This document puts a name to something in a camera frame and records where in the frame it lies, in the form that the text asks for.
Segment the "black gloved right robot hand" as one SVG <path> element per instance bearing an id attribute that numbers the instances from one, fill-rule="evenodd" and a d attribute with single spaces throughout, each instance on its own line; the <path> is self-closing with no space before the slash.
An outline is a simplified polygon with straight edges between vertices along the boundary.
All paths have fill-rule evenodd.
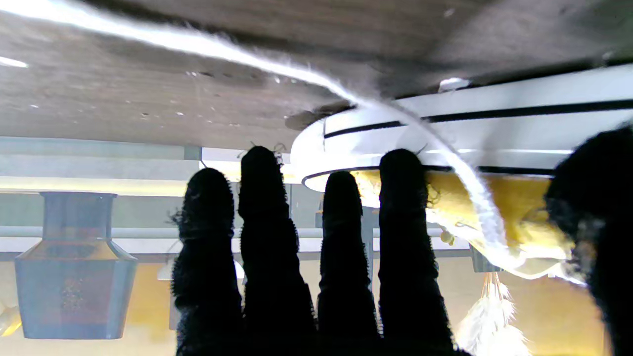
<path id="1" fill-rule="evenodd" d="M 174 216 L 183 247 L 173 267 L 178 356 L 465 356 L 452 342 L 426 225 L 426 169 L 407 149 L 380 160 L 378 333 L 355 178 L 328 178 L 318 307 L 299 271 L 298 233 L 280 165 L 262 146 L 240 162 L 239 207 L 224 174 L 188 181 Z M 544 196 L 574 243 L 574 261 L 603 315 L 615 356 L 632 354 L 632 127 L 601 132 L 561 162 Z"/>

